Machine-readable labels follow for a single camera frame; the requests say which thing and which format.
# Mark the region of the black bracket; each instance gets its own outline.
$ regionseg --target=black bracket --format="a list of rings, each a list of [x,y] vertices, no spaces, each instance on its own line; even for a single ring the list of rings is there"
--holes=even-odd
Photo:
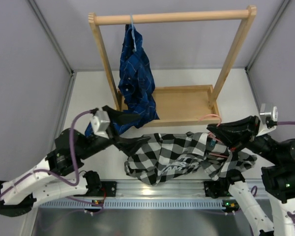
[[[259,236],[274,236],[274,231],[264,232],[263,230],[260,230]]]
[[[289,165],[262,167],[261,171],[265,190],[269,194],[283,204],[295,198],[295,172],[290,170]]]
[[[101,181],[102,187],[95,192],[89,192],[83,195],[76,195],[79,197],[104,197],[106,192],[106,197],[115,197],[117,191],[116,181]]]
[[[204,181],[204,187],[206,197],[219,198],[219,197],[230,197],[231,194],[224,190],[220,181]]]
[[[239,210],[239,204],[236,200],[223,200],[224,212],[231,213]]]

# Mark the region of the wooden rod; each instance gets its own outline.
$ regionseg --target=wooden rod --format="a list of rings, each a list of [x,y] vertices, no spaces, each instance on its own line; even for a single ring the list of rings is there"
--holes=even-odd
[[[94,24],[93,19],[95,17],[96,17],[95,13],[90,13],[88,15],[88,22],[89,22],[90,28],[92,29],[92,33],[93,33],[94,39],[96,41],[96,45],[98,47],[100,57],[101,57],[102,62],[103,62],[103,66],[104,66],[104,69],[105,69],[105,72],[106,72],[107,81],[108,81],[110,90],[112,91],[112,95],[113,95],[113,98],[114,98],[116,109],[118,111],[120,111],[121,110],[121,99],[119,99],[119,95],[118,95],[118,92],[117,92],[117,89],[116,89],[116,85],[115,85],[114,77],[113,77],[113,74],[112,74],[112,69],[110,67],[109,60],[108,60],[108,57],[107,57],[107,53],[106,53],[102,33],[100,31],[99,26]]]
[[[250,5],[247,7],[247,10],[249,12],[248,18],[241,20],[240,22],[231,48],[226,56],[220,75],[218,76],[217,82],[214,86],[212,95],[209,98],[209,106],[211,108],[214,106],[214,103],[216,102],[216,99],[221,92],[221,89],[226,81],[226,78],[229,72],[231,71],[231,68],[236,60],[236,57],[245,41],[245,38],[257,14],[256,6]]]
[[[199,12],[176,12],[160,14],[132,15],[133,23],[164,23],[183,21],[217,21],[217,20],[241,20],[249,16],[246,10],[231,11],[199,11]],[[98,26],[130,24],[130,15],[122,16],[96,16],[94,22]]]

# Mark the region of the black and white checkered shirt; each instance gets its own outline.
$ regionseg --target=black and white checkered shirt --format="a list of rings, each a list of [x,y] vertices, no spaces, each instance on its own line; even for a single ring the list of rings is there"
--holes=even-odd
[[[151,139],[124,163],[127,175],[156,185],[202,167],[212,180],[227,177],[229,170],[244,172],[255,165],[256,156],[228,152],[207,133],[149,134]],[[217,157],[211,153],[228,156]]]

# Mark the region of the white table surface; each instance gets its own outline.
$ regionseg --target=white table surface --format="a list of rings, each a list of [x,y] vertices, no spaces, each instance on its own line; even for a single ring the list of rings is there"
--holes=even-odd
[[[154,70],[152,71],[157,87],[186,86],[215,84],[220,69],[187,69],[187,70]],[[113,71],[115,82],[119,83],[119,71]],[[258,115],[258,110],[252,95],[244,69],[232,69],[217,99],[220,116],[223,122],[236,121],[250,115]],[[115,104],[105,72],[78,72],[75,85],[64,124],[64,129],[69,128],[73,118],[86,110]],[[84,133],[89,123],[90,115],[80,118],[75,129]],[[186,133],[207,132],[205,125],[130,128],[123,137],[140,137],[149,133]],[[134,179],[126,175],[124,162],[126,155],[111,146],[106,150],[84,160],[80,170],[97,171],[101,179]],[[261,167],[270,166],[271,163],[258,156],[253,169],[243,173],[247,179],[261,179]],[[181,176],[176,179],[209,179],[203,169],[196,173]]]

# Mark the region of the wooden tray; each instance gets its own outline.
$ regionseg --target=wooden tray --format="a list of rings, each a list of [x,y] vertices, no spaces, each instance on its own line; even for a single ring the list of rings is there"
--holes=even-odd
[[[219,116],[216,102],[212,108],[208,105],[212,91],[212,85],[155,88],[153,97],[160,119],[153,120],[144,127],[218,123],[219,118],[215,117],[208,117],[199,121],[201,117],[208,114]],[[124,103],[120,91],[118,91],[118,94],[122,100],[121,110],[127,110],[128,107]]]

